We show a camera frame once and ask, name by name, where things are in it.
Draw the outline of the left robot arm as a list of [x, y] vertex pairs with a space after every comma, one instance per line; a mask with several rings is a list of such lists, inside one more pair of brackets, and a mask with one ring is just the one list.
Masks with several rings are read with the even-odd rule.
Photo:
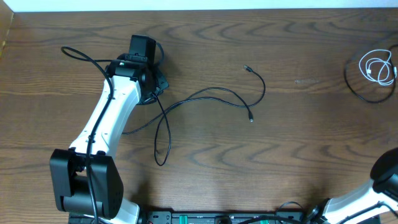
[[122, 54], [102, 73], [103, 92], [83, 131], [50, 158], [55, 204], [88, 223], [139, 223], [141, 209], [124, 198], [114, 158], [134, 107], [155, 101], [166, 81], [146, 53]]

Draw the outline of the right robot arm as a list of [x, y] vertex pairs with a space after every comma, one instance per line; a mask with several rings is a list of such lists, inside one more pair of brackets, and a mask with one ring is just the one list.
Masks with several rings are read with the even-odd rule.
[[312, 223], [360, 223], [382, 213], [397, 216], [397, 149], [373, 165], [369, 180], [343, 196], [330, 198]]

